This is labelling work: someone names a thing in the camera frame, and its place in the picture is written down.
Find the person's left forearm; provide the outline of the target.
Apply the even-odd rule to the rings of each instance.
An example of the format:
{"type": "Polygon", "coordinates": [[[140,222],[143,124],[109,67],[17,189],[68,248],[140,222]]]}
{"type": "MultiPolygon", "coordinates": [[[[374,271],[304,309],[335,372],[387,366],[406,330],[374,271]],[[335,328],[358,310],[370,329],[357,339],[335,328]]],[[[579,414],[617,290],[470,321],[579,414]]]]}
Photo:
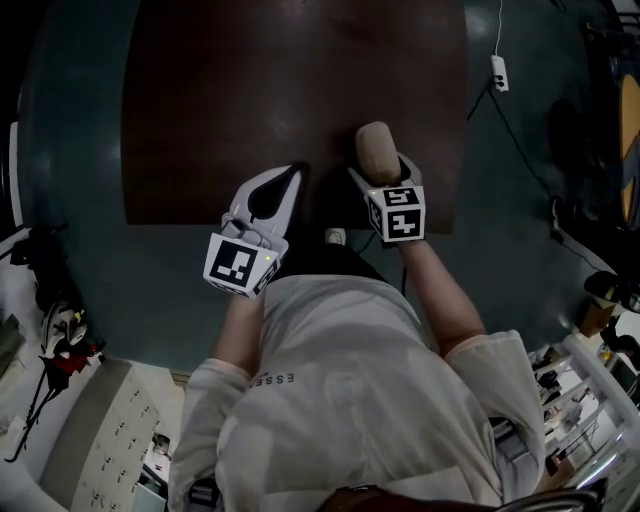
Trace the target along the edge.
{"type": "Polygon", "coordinates": [[[210,357],[229,363],[253,377],[260,361],[264,297],[231,297],[210,357]]]}

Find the round yellow table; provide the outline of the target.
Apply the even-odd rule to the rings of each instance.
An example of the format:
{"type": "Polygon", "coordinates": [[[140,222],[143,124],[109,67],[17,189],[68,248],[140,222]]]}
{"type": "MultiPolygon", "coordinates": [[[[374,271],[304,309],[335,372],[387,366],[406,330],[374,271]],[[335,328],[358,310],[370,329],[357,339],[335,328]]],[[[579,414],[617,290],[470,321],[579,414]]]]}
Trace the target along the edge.
{"type": "Polygon", "coordinates": [[[619,139],[622,215],[628,228],[636,229],[640,226],[640,85],[630,74],[620,86],[619,139]]]}

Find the person's right forearm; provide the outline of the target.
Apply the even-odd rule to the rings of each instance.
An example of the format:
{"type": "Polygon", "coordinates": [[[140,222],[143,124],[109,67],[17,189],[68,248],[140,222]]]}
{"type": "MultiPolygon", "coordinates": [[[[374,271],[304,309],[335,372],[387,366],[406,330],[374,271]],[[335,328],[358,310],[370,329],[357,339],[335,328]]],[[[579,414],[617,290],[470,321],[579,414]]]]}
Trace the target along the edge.
{"type": "Polygon", "coordinates": [[[401,242],[398,249],[441,357],[486,333],[474,304],[425,240],[401,242]]]}

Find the person's white shirt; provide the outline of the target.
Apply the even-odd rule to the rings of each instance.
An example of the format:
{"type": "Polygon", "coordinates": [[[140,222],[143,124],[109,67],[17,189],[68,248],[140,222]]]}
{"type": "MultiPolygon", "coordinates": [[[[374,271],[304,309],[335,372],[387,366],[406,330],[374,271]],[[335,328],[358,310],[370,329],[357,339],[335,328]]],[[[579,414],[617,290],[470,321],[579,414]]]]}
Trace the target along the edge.
{"type": "Polygon", "coordinates": [[[531,494],[544,421],[515,331],[438,355],[398,293],[270,285],[256,375],[191,375],[170,512],[213,477],[225,512],[305,512],[342,487],[487,506],[531,494]]]}

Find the white and black device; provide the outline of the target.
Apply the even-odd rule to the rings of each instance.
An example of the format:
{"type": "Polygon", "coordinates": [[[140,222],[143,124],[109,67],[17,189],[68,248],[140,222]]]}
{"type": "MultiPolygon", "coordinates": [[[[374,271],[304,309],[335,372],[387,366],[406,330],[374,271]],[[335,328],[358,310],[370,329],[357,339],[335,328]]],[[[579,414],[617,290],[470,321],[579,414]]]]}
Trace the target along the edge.
{"type": "Polygon", "coordinates": [[[83,340],[87,332],[85,310],[75,310],[64,300],[57,300],[42,322],[41,347],[45,358],[54,358],[69,351],[83,340]]]}

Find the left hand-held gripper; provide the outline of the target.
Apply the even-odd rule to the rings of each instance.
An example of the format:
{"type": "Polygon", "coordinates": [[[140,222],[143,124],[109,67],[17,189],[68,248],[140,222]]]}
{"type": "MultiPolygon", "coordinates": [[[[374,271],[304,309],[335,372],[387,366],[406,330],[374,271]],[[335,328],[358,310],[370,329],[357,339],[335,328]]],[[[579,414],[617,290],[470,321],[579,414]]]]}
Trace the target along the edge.
{"type": "Polygon", "coordinates": [[[222,218],[222,232],[211,234],[205,281],[250,299],[261,294],[289,249],[284,235],[302,175],[299,164],[290,164],[258,174],[239,187],[230,207],[232,214],[222,218]]]}

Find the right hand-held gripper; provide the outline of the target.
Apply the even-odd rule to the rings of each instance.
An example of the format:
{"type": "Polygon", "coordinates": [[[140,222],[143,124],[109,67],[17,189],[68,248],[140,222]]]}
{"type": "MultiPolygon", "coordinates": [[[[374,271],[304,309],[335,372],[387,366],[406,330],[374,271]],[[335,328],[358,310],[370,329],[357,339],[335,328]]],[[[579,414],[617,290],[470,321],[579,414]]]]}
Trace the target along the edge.
{"type": "Polygon", "coordinates": [[[398,153],[401,169],[399,185],[378,188],[352,167],[347,172],[359,194],[366,200],[369,221],[384,243],[421,240],[425,235],[426,205],[422,173],[415,163],[398,153]]]}

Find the black tripod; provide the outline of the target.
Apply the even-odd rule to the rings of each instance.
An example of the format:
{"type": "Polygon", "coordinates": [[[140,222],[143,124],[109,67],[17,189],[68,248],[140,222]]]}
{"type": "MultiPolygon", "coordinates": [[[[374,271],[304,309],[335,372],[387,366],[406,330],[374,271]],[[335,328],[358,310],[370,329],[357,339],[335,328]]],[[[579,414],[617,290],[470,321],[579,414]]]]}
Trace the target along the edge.
{"type": "Polygon", "coordinates": [[[14,463],[18,459],[21,451],[26,447],[26,442],[28,440],[29,434],[31,433],[33,427],[39,422],[39,417],[45,406],[52,400],[57,398],[64,390],[68,388],[70,375],[58,368],[49,359],[44,359],[43,363],[44,369],[36,387],[36,391],[34,393],[33,400],[31,402],[27,418],[25,420],[25,427],[23,428],[22,436],[19,440],[13,456],[4,459],[4,461],[7,463],[14,463]],[[44,398],[41,401],[38,401],[44,381],[47,381],[48,389],[44,395],[44,398]]]}

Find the white power strip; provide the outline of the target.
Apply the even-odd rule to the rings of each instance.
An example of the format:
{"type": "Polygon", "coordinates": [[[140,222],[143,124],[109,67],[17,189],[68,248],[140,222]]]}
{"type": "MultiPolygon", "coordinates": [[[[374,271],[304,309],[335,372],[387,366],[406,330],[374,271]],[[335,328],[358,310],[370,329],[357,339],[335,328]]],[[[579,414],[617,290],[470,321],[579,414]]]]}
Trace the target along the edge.
{"type": "Polygon", "coordinates": [[[498,55],[491,56],[491,67],[493,72],[493,85],[500,92],[509,91],[509,82],[504,58],[498,55]]]}

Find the tan cylindrical object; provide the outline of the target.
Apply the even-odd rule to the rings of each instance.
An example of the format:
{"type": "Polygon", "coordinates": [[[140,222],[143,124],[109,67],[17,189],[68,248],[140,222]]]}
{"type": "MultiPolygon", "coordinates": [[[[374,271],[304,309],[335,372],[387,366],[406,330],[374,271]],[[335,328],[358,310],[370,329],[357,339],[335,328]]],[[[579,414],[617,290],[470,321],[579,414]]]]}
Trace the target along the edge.
{"type": "Polygon", "coordinates": [[[386,123],[375,121],[359,128],[355,150],[362,173],[372,185],[395,186],[401,181],[401,164],[386,123]]]}

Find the dark brown wooden table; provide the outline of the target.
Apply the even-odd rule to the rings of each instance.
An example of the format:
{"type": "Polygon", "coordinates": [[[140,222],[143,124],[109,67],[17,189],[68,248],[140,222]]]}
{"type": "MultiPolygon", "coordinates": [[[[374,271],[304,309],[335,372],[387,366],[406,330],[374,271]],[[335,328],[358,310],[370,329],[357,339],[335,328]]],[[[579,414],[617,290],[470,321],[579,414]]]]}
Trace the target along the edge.
{"type": "Polygon", "coordinates": [[[419,168],[426,229],[452,231],[464,153],[463,0],[142,0],[126,65],[132,225],[215,224],[239,186],[302,162],[294,222],[363,228],[346,165],[385,122],[419,168]]]}

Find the grey drawer cabinet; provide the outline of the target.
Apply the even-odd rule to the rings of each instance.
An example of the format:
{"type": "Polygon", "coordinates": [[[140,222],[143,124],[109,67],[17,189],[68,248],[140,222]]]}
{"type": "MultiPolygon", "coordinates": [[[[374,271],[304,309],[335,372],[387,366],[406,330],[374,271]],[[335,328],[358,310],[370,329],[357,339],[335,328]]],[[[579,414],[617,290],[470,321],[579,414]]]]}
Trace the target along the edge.
{"type": "Polygon", "coordinates": [[[67,512],[133,512],[159,406],[177,387],[170,370],[105,360],[76,400],[40,484],[67,512]]]}

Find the white shelf rack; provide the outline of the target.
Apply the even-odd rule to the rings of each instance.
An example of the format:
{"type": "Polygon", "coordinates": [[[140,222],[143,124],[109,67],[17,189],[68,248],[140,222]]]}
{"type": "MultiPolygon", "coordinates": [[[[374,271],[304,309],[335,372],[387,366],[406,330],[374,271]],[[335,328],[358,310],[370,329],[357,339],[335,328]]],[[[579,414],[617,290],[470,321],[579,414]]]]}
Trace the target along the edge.
{"type": "Polygon", "coordinates": [[[605,478],[629,491],[640,466],[640,381],[600,336],[579,332],[528,354],[543,408],[545,459],[538,491],[605,478]]]}

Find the person's dark trousers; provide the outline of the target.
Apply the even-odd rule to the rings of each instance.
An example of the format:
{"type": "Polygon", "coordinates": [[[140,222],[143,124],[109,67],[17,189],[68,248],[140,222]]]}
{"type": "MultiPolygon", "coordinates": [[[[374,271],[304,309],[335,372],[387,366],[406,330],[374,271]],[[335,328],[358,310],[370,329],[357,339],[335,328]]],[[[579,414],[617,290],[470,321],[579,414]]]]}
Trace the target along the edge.
{"type": "Polygon", "coordinates": [[[398,293],[355,250],[337,243],[302,241],[293,244],[271,285],[332,292],[398,293]]]}

